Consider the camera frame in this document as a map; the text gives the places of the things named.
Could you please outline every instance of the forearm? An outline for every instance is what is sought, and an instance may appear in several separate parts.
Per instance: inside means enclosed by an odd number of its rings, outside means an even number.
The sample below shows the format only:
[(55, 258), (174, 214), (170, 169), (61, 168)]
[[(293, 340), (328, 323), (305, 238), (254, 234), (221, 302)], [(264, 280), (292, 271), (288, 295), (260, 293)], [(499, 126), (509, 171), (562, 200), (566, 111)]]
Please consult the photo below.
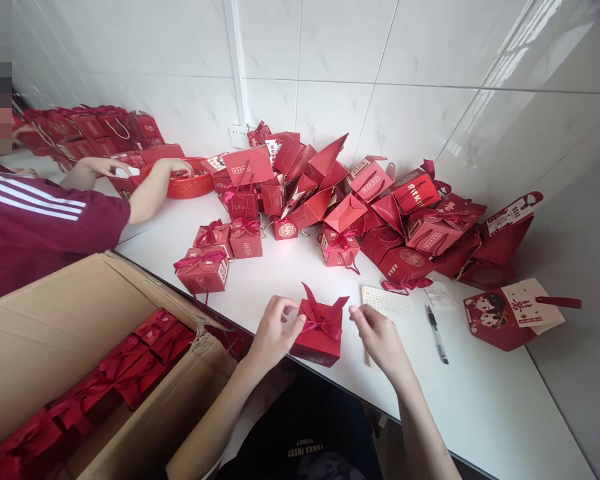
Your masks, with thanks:
[(95, 177), (96, 172), (78, 161), (64, 180), (60, 182), (60, 186), (66, 189), (92, 190), (95, 185)]
[(262, 376), (242, 360), (218, 398), (167, 465), (169, 480), (202, 478), (224, 452), (240, 411)]
[(149, 176), (136, 188), (129, 198), (131, 216), (129, 223), (142, 223), (152, 218), (167, 196), (171, 168), (156, 162)]
[(460, 480), (411, 366), (404, 368), (392, 384), (400, 407), (409, 478)]

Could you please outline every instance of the red round container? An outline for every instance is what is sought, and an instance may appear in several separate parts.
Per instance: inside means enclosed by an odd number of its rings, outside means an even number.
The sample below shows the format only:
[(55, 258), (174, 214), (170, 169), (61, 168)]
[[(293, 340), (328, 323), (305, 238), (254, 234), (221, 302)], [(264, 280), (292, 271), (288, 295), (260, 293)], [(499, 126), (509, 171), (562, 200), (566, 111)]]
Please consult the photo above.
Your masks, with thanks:
[[(184, 161), (190, 163), (193, 167), (194, 177), (180, 178), (175, 172), (171, 172), (171, 179), (167, 187), (167, 198), (182, 200), (188, 198), (202, 197), (213, 190), (213, 178), (202, 165), (201, 161), (206, 160), (199, 157), (185, 157)], [(140, 170), (142, 180), (147, 178), (154, 164), (147, 165)]]

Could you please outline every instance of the hand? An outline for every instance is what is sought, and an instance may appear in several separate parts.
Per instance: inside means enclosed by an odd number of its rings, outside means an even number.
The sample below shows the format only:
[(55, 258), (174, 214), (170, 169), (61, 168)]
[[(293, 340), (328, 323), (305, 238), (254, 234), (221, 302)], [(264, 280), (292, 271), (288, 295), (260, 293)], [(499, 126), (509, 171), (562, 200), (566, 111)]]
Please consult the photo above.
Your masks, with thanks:
[(249, 353), (243, 360), (260, 377), (274, 368), (280, 360), (289, 352), (293, 342), (302, 331), (307, 316), (298, 315), (291, 328), (284, 332), (282, 324), (287, 320), (284, 315), (296, 310), (296, 302), (274, 295), (262, 315), (258, 331), (249, 349)]
[(411, 363), (394, 322), (366, 304), (360, 308), (349, 307), (349, 313), (367, 352), (395, 384), (400, 374), (411, 370)]
[(122, 168), (125, 172), (127, 172), (128, 176), (133, 176), (129, 167), (122, 163), (120, 160), (107, 159), (107, 158), (98, 158), (98, 157), (84, 157), (83, 159), (78, 160), (76, 166), (82, 166), (91, 170), (92, 172), (101, 173), (106, 177), (115, 177), (114, 173), (111, 173), (111, 168)]
[(186, 170), (190, 177), (193, 176), (193, 167), (182, 159), (160, 159), (156, 163), (168, 166), (171, 171)]

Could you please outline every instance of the white stripe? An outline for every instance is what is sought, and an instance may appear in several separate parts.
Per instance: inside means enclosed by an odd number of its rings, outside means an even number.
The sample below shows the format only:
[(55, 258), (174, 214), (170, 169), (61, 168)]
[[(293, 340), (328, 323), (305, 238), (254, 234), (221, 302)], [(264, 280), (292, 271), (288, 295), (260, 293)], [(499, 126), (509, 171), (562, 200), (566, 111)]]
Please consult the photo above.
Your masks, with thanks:
[(18, 180), (13, 180), (13, 179), (8, 179), (8, 178), (4, 178), (2, 176), (0, 176), (0, 181), (6, 182), (6, 183), (10, 183), (12, 185), (15, 185), (16, 187), (20, 187), (22, 188), (22, 190), (26, 190), (30, 193), (33, 193), (35, 195), (38, 195), (39, 197), (44, 198), (45, 200), (49, 200), (55, 203), (64, 203), (66, 205), (74, 205), (75, 207), (86, 207), (87, 204), (84, 202), (78, 202), (76, 200), (67, 200), (67, 199), (59, 199), (56, 198), (50, 194), (48, 194), (47, 192), (44, 192), (42, 190), (38, 190), (37, 188), (34, 188), (24, 182), (19, 182)]
[(78, 215), (80, 215), (82, 213), (82, 209), (76, 209), (76, 208), (72, 208), (72, 207), (64, 207), (62, 205), (56, 205), (54, 203), (43, 202), (42, 200), (38, 200), (37, 198), (30, 197), (22, 192), (19, 192), (18, 190), (14, 190), (12, 188), (6, 187), (1, 184), (0, 184), (0, 191), (3, 191), (4, 193), (8, 193), (9, 195), (19, 198), (20, 200), (24, 200), (24, 201), (28, 201), (29, 203), (33, 203), (34, 205), (40, 205), (41, 207), (52, 208), (55, 210), (68, 211), (71, 213), (77, 213)]
[(28, 211), (32, 211), (32, 212), (36, 212), (36, 213), (42, 213), (43, 215), (48, 215), (50, 217), (64, 218), (66, 220), (73, 220), (73, 221), (78, 220), (78, 217), (76, 217), (74, 215), (66, 215), (64, 213), (58, 213), (58, 212), (54, 212), (54, 211), (50, 211), (50, 210), (42, 210), (42, 209), (32, 207), (30, 205), (25, 205), (24, 203), (16, 202), (15, 200), (11, 200), (11, 199), (1, 197), (1, 196), (0, 196), (0, 202), (6, 203), (7, 205), (11, 205), (13, 207), (20, 208), (22, 210), (28, 210)]

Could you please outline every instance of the electrical outlet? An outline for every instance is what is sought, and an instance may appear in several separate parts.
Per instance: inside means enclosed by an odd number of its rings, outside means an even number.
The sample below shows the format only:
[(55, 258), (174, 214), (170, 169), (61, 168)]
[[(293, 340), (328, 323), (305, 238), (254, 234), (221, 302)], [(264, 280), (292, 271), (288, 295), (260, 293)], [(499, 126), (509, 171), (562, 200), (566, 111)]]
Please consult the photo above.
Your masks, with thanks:
[(247, 139), (247, 134), (249, 132), (248, 127), (243, 127), (242, 125), (230, 125), (229, 126), (229, 134), (231, 135), (231, 146), (240, 149), (248, 149), (249, 148), (249, 140)]

